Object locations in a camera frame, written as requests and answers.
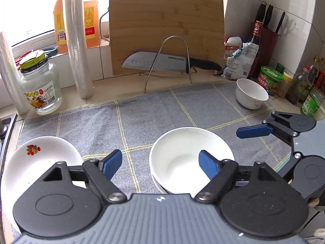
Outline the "white bowl pink flowers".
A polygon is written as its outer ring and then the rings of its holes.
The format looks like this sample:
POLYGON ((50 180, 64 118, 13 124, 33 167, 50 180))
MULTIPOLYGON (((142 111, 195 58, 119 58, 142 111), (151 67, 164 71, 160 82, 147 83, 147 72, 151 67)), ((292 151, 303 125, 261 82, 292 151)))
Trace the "white bowl pink flowers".
POLYGON ((234 160, 227 143, 218 135, 195 127, 181 127, 159 137, 151 148, 151 175, 169 193, 194 197, 210 179, 199 166, 199 153, 206 150, 218 160, 234 160))

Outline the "white fruit plate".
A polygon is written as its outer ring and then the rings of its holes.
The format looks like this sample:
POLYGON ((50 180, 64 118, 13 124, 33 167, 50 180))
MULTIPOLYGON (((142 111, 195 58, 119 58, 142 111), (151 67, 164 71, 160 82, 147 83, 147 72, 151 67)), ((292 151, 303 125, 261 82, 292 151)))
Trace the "white fruit plate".
POLYGON ((1 181, 1 200, 5 218, 15 230, 19 228, 13 217, 16 200, 53 164, 65 161, 68 166, 81 165, 79 151, 68 141, 43 136, 22 144, 5 164, 1 181))

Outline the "grey blue checked towel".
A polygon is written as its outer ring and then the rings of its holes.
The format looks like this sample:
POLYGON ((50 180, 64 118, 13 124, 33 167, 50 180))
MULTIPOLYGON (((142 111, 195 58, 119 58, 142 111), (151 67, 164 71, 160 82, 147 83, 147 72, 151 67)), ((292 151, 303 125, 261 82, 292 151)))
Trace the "grey blue checked towel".
POLYGON ((215 133, 241 165, 263 160, 280 168, 289 156, 288 145, 272 135, 243 140, 236 137, 238 128, 261 123, 274 106, 268 102, 248 110, 238 103, 235 92, 234 82, 191 84, 29 118, 18 144, 56 136, 70 142, 83 160, 100 159, 119 149, 123 162, 112 181, 127 195, 158 192, 150 174, 150 149, 161 135, 180 127, 215 133))

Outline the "yellow lid spice jar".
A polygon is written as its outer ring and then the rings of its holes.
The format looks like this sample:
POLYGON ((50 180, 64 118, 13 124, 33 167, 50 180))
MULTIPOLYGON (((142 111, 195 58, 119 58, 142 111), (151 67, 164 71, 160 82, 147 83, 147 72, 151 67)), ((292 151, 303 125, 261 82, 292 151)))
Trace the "yellow lid spice jar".
POLYGON ((282 82, 280 83, 280 85, 276 91, 276 94, 281 98, 285 98, 285 95, 286 95, 287 91, 289 90, 289 88, 292 84, 292 81, 293 81, 293 76, 291 74, 289 74, 288 72, 284 71, 282 82))

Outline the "green lid sauce jar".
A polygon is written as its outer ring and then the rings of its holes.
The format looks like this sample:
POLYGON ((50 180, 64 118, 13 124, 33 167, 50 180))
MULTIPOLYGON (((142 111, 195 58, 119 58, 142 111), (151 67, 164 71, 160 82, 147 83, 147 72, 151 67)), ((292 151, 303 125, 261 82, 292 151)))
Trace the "green lid sauce jar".
POLYGON ((282 73, 270 67, 261 66, 257 84, 259 84, 269 95, 274 95, 282 83, 282 80, 282 73))

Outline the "green label glass jar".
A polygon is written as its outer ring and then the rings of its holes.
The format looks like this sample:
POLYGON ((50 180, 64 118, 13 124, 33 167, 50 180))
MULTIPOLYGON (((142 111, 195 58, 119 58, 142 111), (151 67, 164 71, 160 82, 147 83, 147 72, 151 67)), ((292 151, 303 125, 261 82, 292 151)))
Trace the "green label glass jar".
POLYGON ((300 113, 305 116, 313 117, 323 101, 324 94, 317 87, 314 87, 303 102, 300 113))

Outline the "white plastic food bag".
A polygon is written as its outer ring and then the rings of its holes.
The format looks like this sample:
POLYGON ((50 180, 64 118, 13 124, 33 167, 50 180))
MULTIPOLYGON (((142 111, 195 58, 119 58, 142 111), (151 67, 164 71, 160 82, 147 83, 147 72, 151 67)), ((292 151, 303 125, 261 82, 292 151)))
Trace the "white plastic food bag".
POLYGON ((236 50, 232 56, 227 58, 222 77, 231 80, 248 77, 248 43, 244 43, 241 49, 236 50))

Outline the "red white seasoning bag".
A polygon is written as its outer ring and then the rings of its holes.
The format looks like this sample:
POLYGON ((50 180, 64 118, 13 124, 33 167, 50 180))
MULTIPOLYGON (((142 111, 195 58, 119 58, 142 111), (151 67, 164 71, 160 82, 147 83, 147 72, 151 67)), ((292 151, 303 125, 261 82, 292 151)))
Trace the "red white seasoning bag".
POLYGON ((239 36, 229 37, 224 42, 224 55, 230 57, 232 54, 242 48, 242 39, 239 36))

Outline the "dark soy sauce bottle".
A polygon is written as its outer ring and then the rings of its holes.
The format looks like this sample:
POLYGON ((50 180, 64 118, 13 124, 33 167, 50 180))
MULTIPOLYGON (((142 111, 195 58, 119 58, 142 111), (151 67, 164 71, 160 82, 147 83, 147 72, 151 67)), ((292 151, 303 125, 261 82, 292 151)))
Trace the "dark soy sauce bottle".
POLYGON ((263 1, 261 5, 259 6, 259 9, 257 11, 257 15, 255 18, 255 22, 253 25, 253 31, 252 31, 252 37, 251 40, 248 43, 248 76, 251 76, 253 74, 254 67, 256 65, 258 56, 259 56, 259 46, 260 46, 260 37, 262 32, 262 26, 263 26, 263 20, 265 16, 265 10, 266 10, 267 3, 263 1))

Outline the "wooden knife block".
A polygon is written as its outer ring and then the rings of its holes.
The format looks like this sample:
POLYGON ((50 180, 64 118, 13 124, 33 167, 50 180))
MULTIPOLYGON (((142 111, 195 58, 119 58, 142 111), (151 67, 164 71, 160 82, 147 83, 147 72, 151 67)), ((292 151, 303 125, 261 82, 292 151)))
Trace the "wooden knife block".
POLYGON ((268 6, 268 8, 266 7, 267 3, 263 1, 257 11, 257 15, 252 29, 251 40, 252 42, 256 42, 259 46, 259 51, 249 72, 249 75, 255 79, 257 79, 258 77, 261 67, 264 65, 268 65, 269 61, 271 60, 271 56, 278 40, 278 33, 282 26, 285 16, 285 12, 283 12, 276 27, 276 30, 271 31, 268 25, 271 22, 274 7, 271 4, 268 6))

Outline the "steel sink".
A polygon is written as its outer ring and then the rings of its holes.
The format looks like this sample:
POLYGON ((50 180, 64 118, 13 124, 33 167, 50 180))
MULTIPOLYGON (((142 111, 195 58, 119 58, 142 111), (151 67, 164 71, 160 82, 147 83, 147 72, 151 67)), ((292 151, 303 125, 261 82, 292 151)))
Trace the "steel sink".
POLYGON ((1 118, 1 174, 4 170, 5 158, 8 150, 9 141, 11 139, 13 127, 15 125, 17 114, 1 118))

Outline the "steel santoku knife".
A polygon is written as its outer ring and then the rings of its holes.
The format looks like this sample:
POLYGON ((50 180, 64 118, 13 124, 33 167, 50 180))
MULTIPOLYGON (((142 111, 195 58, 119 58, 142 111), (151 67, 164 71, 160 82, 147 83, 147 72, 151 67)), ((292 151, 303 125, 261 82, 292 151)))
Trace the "steel santoku knife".
MULTIPOLYGON (((136 52, 125 59, 122 68, 147 70, 151 66, 156 57, 153 52, 136 52)), ((199 60, 190 57, 191 67, 197 67, 209 71, 222 71, 222 67, 211 61, 199 60)), ((166 71, 166 72, 186 72, 189 71, 187 57, 173 56, 169 54, 159 54, 159 57, 154 65, 153 71, 166 71)))

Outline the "orange oil bottle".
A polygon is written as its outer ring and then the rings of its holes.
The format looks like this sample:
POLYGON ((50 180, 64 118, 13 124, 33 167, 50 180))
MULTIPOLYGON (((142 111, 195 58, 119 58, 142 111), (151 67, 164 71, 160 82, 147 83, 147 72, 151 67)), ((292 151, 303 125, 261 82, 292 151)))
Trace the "orange oil bottle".
MULTIPOLYGON (((98 3, 98 0, 84 1, 84 26, 87 48, 97 47, 101 43, 101 38, 99 34, 98 3)), ((53 18, 58 53, 68 53, 66 31, 64 28, 62 0, 56 0, 53 9, 53 18)))

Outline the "bamboo cutting board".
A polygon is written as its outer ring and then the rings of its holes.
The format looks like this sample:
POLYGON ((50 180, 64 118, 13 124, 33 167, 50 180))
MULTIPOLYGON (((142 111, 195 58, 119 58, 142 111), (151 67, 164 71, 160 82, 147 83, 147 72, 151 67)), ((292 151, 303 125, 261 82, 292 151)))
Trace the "bamboo cutting board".
POLYGON ((112 73, 138 51, 224 63, 223 0, 109 0, 112 73))

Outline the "plastic wrap roll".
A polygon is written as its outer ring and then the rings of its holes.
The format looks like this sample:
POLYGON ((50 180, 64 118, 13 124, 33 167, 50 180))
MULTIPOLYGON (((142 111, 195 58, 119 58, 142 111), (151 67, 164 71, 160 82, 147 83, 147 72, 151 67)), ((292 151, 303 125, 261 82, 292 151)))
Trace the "plastic wrap roll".
POLYGON ((13 51, 3 32, 1 32, 1 77, 18 114, 24 115, 29 111, 31 105, 21 91, 20 76, 13 51))
POLYGON ((87 99, 94 94, 89 73, 85 39, 83 0, 62 0, 67 49, 74 82, 79 97, 87 99))

